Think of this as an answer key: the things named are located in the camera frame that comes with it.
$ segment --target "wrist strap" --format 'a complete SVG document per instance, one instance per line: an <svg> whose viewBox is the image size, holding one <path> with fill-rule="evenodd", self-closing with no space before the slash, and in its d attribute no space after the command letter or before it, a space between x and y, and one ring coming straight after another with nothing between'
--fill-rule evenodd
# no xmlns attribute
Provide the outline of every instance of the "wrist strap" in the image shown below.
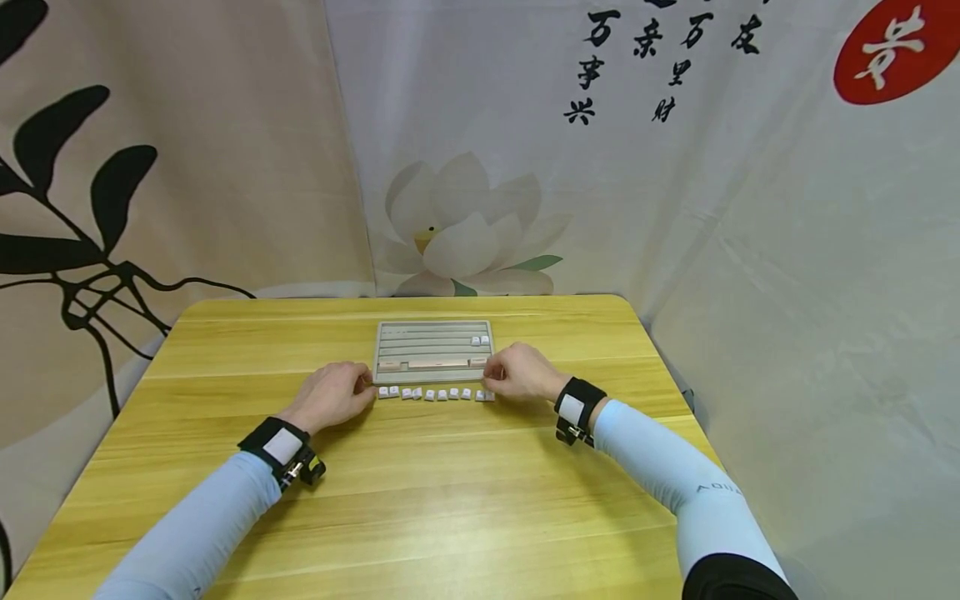
<svg viewBox="0 0 960 600"><path fill-rule="evenodd" d="M557 439L573 445L578 439L593 447L593 436L588 433L593 409L607 395L600 388L583 379L571 377L553 405L557 419Z"/></svg>
<svg viewBox="0 0 960 600"><path fill-rule="evenodd" d="M266 418L238 446L270 466L281 492L298 476L313 485L326 472L310 448L310 434L283 419Z"/></svg>

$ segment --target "yellow wooden table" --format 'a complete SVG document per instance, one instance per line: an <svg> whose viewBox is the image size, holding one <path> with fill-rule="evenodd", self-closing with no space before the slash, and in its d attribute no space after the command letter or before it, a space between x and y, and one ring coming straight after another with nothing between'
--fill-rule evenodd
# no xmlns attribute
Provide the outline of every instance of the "yellow wooden table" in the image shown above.
<svg viewBox="0 0 960 600"><path fill-rule="evenodd" d="M380 321L489 319L715 460L613 296L211 300L186 311L8 600L88 598L303 378L373 360ZM377 400L322 432L328 466L254 526L207 598L679 598L675 520L543 404Z"/></svg>

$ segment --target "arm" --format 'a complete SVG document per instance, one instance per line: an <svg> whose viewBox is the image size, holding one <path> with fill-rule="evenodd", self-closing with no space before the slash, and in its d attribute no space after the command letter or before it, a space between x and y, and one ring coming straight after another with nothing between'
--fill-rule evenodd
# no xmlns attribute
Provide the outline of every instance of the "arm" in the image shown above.
<svg viewBox="0 0 960 600"><path fill-rule="evenodd" d="M374 398L371 378L366 365L332 363L307 377L293 403L276 416L312 436L363 412ZM238 452L147 532L94 598L203 596L240 540L279 498L271 468Z"/></svg>
<svg viewBox="0 0 960 600"><path fill-rule="evenodd" d="M525 344L501 350L487 365L484 384L507 397L553 404L570 379ZM655 420L610 398L596 405L589 428L596 449L676 515L684 598L715 592L720 593L710 597L726 597L723 586L731 583L767 594L758 598L796 598L740 489L709 458ZM719 578L718 568L724 571ZM691 588L698 591L688 596Z"/></svg>

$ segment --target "arm sleeve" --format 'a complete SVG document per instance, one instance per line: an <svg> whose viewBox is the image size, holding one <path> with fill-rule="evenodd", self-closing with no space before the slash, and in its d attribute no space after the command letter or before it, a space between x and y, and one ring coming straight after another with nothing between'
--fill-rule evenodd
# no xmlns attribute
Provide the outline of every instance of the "arm sleeve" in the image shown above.
<svg viewBox="0 0 960 600"><path fill-rule="evenodd" d="M677 516L684 580L704 557L726 554L762 564L786 582L740 489L686 440L617 400L597 417L593 439L598 450Z"/></svg>
<svg viewBox="0 0 960 600"><path fill-rule="evenodd" d="M234 454L147 532L94 598L200 598L279 498L266 463L246 452Z"/></svg>

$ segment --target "fabric backdrop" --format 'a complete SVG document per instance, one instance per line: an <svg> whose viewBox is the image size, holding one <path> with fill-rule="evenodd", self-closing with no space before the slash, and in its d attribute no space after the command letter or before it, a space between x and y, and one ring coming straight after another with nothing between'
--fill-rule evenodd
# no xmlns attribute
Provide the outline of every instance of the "fabric backdrop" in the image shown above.
<svg viewBox="0 0 960 600"><path fill-rule="evenodd" d="M952 597L957 15L328 0L377 292L624 294L802 598Z"/></svg>
<svg viewBox="0 0 960 600"><path fill-rule="evenodd" d="M0 58L7 580L184 307L373 286L321 4L8 0Z"/></svg>

